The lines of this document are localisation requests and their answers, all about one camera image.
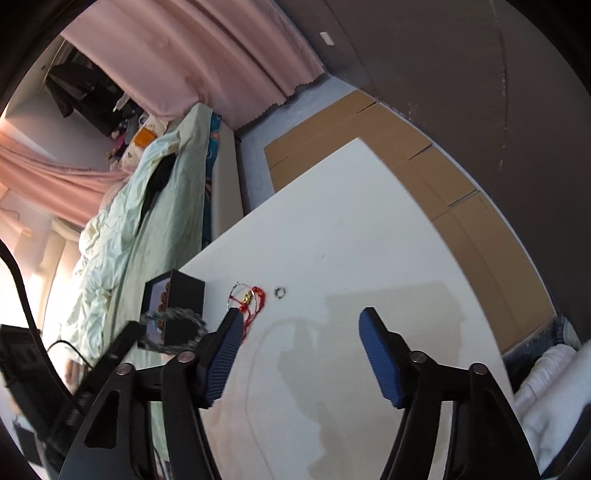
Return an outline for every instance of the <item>brown wall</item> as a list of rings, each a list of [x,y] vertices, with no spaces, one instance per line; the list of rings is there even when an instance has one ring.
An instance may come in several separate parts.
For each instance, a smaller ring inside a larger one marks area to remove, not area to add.
[[[552,44],[504,0],[277,1],[331,73],[466,169],[591,337],[591,98]]]

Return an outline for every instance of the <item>white wall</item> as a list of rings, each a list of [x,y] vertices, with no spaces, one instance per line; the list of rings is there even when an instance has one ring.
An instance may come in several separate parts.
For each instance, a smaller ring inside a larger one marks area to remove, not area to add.
[[[73,167],[109,170],[106,152],[113,148],[114,141],[76,111],[63,118],[45,89],[7,114],[0,121],[0,129],[52,160]]]

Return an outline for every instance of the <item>black box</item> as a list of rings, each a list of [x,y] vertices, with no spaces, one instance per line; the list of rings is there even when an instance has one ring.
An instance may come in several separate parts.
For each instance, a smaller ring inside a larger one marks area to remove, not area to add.
[[[146,282],[141,313],[157,313],[160,307],[160,311],[167,308],[190,309],[202,316],[204,295],[203,280],[171,270]]]

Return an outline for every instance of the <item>orange object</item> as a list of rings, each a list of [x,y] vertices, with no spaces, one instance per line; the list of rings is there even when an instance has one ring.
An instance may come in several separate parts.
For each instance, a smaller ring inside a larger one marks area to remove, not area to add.
[[[156,140],[157,135],[147,128],[140,128],[139,131],[135,134],[134,143],[139,148],[146,148],[150,145],[154,140]]]

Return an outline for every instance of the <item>silver ring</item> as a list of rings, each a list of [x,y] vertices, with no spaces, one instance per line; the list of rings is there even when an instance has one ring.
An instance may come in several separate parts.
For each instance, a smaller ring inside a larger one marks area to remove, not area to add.
[[[273,290],[273,296],[277,300],[281,300],[283,297],[285,297],[285,287],[275,287],[275,290]]]

